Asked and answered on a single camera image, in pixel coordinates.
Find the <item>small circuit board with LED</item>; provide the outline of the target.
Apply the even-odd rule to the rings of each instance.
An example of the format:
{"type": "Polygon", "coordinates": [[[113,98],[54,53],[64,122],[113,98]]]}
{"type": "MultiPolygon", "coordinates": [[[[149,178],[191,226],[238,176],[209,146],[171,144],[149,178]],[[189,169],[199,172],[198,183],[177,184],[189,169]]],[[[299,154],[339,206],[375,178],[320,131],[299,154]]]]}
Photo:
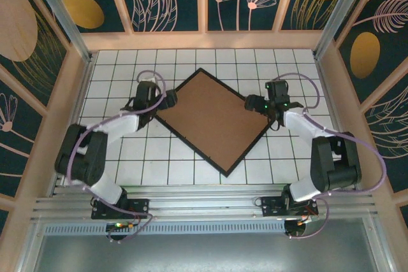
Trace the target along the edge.
{"type": "Polygon", "coordinates": [[[129,229],[133,228],[137,224],[132,222],[116,222],[113,224],[106,225],[106,232],[114,232],[114,231],[129,231],[129,229]]]}

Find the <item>aluminium table side rail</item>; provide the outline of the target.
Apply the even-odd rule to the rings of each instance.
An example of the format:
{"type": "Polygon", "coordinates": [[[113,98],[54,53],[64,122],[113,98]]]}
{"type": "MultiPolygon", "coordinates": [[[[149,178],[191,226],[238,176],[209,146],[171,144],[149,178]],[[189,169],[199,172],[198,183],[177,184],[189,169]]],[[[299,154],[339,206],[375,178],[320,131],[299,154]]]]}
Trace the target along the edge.
{"type": "Polygon", "coordinates": [[[58,77],[57,94],[53,95],[52,103],[56,106],[52,115],[59,124],[53,134],[52,144],[58,149],[55,155],[54,171],[64,178],[64,186],[82,188],[83,183],[73,177],[74,163],[71,156],[76,155],[75,143],[82,133],[80,115],[85,104],[86,91],[90,83],[98,54],[90,54],[90,61],[83,59],[77,62],[67,61],[63,65],[62,76],[58,77]]]}
{"type": "Polygon", "coordinates": [[[338,160],[333,161],[334,169],[327,171],[330,183],[327,192],[353,192],[355,186],[361,181],[357,144],[354,142],[355,138],[352,133],[339,131],[342,126],[338,119],[335,97],[330,89],[330,80],[327,78],[321,61],[316,61],[316,67],[331,118],[332,128],[330,130],[334,131],[334,140],[330,141],[331,149],[339,157],[338,160]]]}

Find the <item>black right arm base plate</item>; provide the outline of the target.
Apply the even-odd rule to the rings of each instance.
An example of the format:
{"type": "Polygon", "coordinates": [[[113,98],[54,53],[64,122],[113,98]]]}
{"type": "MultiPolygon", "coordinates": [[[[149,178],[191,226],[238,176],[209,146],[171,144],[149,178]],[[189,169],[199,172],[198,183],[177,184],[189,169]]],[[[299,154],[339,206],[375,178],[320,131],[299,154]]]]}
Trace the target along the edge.
{"type": "Polygon", "coordinates": [[[262,197],[261,209],[264,217],[318,216],[317,204],[311,200],[296,202],[283,197],[262,197]]]}

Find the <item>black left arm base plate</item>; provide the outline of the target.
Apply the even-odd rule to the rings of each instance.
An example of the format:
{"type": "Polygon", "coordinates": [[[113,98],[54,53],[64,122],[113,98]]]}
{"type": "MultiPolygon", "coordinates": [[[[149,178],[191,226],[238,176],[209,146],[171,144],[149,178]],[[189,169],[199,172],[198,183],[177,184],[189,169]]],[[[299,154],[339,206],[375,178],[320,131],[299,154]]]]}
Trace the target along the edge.
{"type": "MultiPolygon", "coordinates": [[[[125,201],[119,201],[115,207],[121,210],[148,213],[149,212],[149,200],[148,199],[128,199],[125,201]]],[[[133,214],[123,213],[108,207],[101,201],[93,200],[91,219],[93,220],[108,220],[108,219],[125,219],[130,220],[135,216],[133,214]]]]}

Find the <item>aluminium mounting rail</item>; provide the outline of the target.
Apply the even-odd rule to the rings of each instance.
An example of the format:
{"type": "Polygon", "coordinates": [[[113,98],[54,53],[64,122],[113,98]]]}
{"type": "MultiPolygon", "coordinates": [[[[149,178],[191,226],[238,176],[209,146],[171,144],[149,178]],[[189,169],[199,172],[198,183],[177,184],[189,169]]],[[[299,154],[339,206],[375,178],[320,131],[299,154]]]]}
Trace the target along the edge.
{"type": "MultiPolygon", "coordinates": [[[[262,216],[259,198],[279,196],[281,184],[127,186],[130,199],[149,199],[156,221],[248,220],[262,216]]],[[[37,222],[80,222],[91,218],[91,195],[78,187],[56,187],[34,203],[37,222]]]]}

